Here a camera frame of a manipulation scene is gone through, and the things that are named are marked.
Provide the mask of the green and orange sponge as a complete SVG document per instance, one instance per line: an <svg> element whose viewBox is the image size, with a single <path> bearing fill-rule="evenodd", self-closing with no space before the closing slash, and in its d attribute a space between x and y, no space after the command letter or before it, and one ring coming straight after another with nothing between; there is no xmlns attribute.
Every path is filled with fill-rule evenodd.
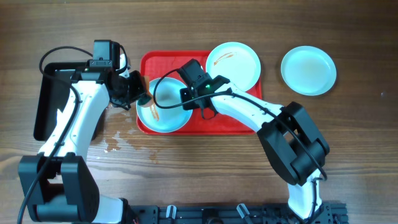
<svg viewBox="0 0 398 224"><path fill-rule="evenodd" d="M149 91L149 78L147 76L140 77L143 86L145 87L145 94L138 100L138 105L143 108L148 108L154 104L152 93Z"/></svg>

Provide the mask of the light blue plate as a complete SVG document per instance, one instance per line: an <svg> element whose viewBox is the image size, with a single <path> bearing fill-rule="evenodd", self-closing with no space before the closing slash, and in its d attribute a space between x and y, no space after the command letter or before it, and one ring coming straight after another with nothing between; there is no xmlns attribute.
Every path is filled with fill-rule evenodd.
<svg viewBox="0 0 398 224"><path fill-rule="evenodd" d="M280 73L291 90L305 96L322 95L331 90L337 80L333 59L309 45L288 51L281 61Z"/></svg>
<svg viewBox="0 0 398 224"><path fill-rule="evenodd" d="M180 90L186 85L178 79L164 78L156 90L156 101L161 106L172 106L182 102ZM162 109L152 103L148 107L143 107L143 99L136 102L136 110L139 121L143 125L157 133L171 133L185 126L192 116L192 110L184 110L182 106Z"/></svg>
<svg viewBox="0 0 398 224"><path fill-rule="evenodd" d="M207 57L205 67L212 78L221 75L242 91L254 87L261 76L257 53L240 42L226 42L215 47Z"/></svg>

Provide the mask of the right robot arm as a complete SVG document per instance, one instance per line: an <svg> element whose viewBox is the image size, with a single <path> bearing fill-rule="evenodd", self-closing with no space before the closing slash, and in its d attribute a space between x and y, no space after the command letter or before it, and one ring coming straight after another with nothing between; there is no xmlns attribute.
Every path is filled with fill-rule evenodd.
<svg viewBox="0 0 398 224"><path fill-rule="evenodd" d="M257 133L275 172L288 184L288 206L297 217L311 222L322 201L317 183L326 180L323 170L330 147L305 110L263 101L240 90L227 78L184 78L191 102L199 108L234 118Z"/></svg>

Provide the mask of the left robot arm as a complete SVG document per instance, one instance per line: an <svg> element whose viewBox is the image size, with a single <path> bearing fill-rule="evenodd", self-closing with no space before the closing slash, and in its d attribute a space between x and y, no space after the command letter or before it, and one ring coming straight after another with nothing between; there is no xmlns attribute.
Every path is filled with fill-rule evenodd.
<svg viewBox="0 0 398 224"><path fill-rule="evenodd" d="M51 136L37 155L23 156L19 163L25 195L20 211L28 211L35 222L132 223L134 213L126 199L100 194L86 157L109 103L128 110L144 95L141 74L86 68L65 84L69 99Z"/></svg>

